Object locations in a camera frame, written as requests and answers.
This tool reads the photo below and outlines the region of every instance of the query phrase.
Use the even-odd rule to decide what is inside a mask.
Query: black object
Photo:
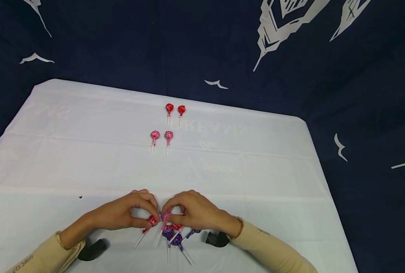
[[[78,259],[81,261],[93,261],[98,258],[104,251],[107,250],[107,244],[103,239],[99,239],[94,244],[85,247],[81,250],[78,255]]]
[[[223,232],[219,232],[219,235],[208,233],[206,244],[214,245],[215,247],[225,247],[229,243],[227,235]]]

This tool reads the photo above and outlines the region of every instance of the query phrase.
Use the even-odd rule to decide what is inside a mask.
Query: cluster of lollipops
[[[185,256],[187,261],[189,261],[189,263],[191,265],[193,265],[193,262],[191,261],[190,257],[188,256],[188,254],[184,250],[182,242],[184,242],[186,239],[190,238],[191,235],[193,235],[195,233],[200,233],[201,230],[192,229],[183,238],[183,236],[181,235],[181,232],[182,232],[184,226],[179,225],[179,224],[173,224],[173,223],[168,224],[167,221],[166,221],[166,218],[169,215],[171,215],[171,213],[165,213],[165,215],[163,215],[163,217],[162,217],[163,224],[162,224],[162,227],[161,227],[161,232],[160,232],[160,234],[158,236],[158,239],[157,239],[157,242],[155,244],[155,247],[157,247],[157,245],[158,245],[158,243],[160,241],[160,238],[163,236],[167,240],[167,262],[168,263],[170,263],[170,246],[174,245],[175,247],[179,248],[179,250]],[[156,226],[158,224],[158,222],[154,219],[154,217],[152,215],[148,218],[148,221],[150,222],[152,227],[154,227],[154,226]],[[139,245],[140,241],[145,236],[145,234],[148,232],[148,230],[149,230],[149,228],[145,228],[145,229],[142,230],[142,236],[139,238],[139,240],[137,241],[134,248],[136,248],[137,245]]]
[[[167,110],[167,124],[169,125],[169,120],[170,120],[170,113],[173,110],[173,104],[166,104],[166,110]],[[186,107],[184,105],[178,106],[178,112],[180,113],[180,126],[181,126],[181,119],[183,117],[183,113],[186,111]],[[151,138],[152,138],[152,149],[151,149],[151,155],[154,154],[154,147],[156,145],[156,140],[160,137],[160,132],[157,130],[153,130],[151,132]],[[169,145],[170,145],[170,140],[173,138],[173,132],[171,130],[168,130],[164,133],[164,137],[167,139],[167,151],[166,155],[169,155]]]
[[[173,104],[166,104],[166,111],[167,111],[167,124],[169,125],[169,120],[170,120],[170,113],[173,110]],[[183,118],[183,114],[186,111],[186,107],[184,105],[178,106],[178,112],[180,113],[180,126],[181,126],[181,120]]]

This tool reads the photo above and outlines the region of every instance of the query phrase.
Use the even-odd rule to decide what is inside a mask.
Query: sleeve
[[[249,251],[259,262],[277,273],[317,273],[315,267],[291,246],[249,222],[242,222],[242,230],[233,245]]]
[[[57,232],[6,273],[62,273],[84,247],[85,240],[82,240],[73,248],[65,249]]]

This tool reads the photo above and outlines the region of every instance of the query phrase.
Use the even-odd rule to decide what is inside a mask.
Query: navy fabric
[[[283,26],[317,1],[271,9]],[[360,1],[330,42],[353,1],[329,1],[255,72],[262,1],[43,0],[52,38],[26,1],[0,1],[0,135],[50,78],[298,116],[359,272],[405,272],[405,167],[391,169],[405,163],[405,1]],[[19,64],[34,52],[55,63]]]

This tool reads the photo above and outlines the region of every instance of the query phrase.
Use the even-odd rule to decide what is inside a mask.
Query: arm
[[[160,221],[158,204],[147,190],[133,190],[130,194],[86,213],[62,232],[53,234],[36,250],[6,273],[62,273],[85,247],[85,236],[98,228],[145,228],[145,219],[133,218],[131,209],[141,207]]]
[[[191,190],[177,194],[163,207],[170,212],[179,205],[185,215],[171,215],[167,221],[194,229],[216,229],[231,243],[249,251],[260,263],[278,273],[317,273],[315,267],[285,242],[240,218],[218,209],[207,198]]]

